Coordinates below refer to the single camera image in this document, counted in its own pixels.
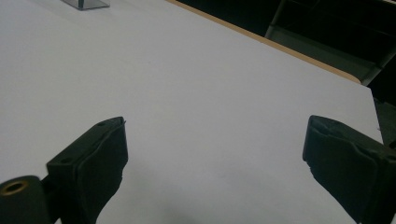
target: metal stand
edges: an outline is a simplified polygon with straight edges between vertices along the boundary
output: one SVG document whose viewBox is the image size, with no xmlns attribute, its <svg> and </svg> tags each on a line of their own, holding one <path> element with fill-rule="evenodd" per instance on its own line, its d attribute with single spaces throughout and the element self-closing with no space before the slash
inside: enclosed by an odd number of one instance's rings
<svg viewBox="0 0 396 224">
<path fill-rule="evenodd" d="M 66 4 L 75 7 L 78 10 L 89 10 L 101 7 L 110 7 L 109 3 L 100 0 L 62 0 Z"/>
</svg>

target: table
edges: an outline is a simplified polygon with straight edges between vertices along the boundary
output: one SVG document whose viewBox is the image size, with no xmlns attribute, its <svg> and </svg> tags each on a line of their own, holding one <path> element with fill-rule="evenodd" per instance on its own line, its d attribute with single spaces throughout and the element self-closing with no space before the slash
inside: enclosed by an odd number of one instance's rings
<svg viewBox="0 0 396 224">
<path fill-rule="evenodd" d="M 369 89 L 160 0 L 0 3 L 0 181 L 122 115 L 97 223 L 353 223 L 302 160 L 310 115 L 381 142 Z"/>
</svg>

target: clamp jaw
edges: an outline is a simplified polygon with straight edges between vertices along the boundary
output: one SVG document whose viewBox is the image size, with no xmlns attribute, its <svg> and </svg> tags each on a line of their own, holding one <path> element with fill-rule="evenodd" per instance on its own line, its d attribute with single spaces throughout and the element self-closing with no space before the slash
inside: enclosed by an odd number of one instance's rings
<svg viewBox="0 0 396 224">
<path fill-rule="evenodd" d="M 28 175 L 0 185 L 0 223 L 94 224 L 127 161 L 124 119 L 99 122 L 47 163 L 43 180 Z"/>
</svg>

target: metal grommet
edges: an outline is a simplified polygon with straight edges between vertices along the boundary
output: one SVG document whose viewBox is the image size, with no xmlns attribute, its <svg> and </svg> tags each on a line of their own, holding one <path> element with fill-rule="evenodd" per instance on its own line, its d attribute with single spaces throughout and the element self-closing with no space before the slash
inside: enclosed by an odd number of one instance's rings
<svg viewBox="0 0 396 224">
<path fill-rule="evenodd" d="M 29 183 L 26 180 L 17 180 L 5 185 L 0 189 L 0 196 L 9 196 L 23 191 Z"/>
</svg>

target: white surface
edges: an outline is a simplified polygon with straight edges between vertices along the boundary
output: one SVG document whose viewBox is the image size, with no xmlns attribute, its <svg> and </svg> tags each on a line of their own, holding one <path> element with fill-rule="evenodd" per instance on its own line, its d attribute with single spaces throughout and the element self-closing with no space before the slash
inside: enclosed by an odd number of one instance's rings
<svg viewBox="0 0 396 224">
<path fill-rule="evenodd" d="M 353 223 L 302 160 L 310 115 L 381 142 L 369 89 L 161 0 L 0 2 L 0 181 L 124 116 L 98 223 Z"/>
</svg>

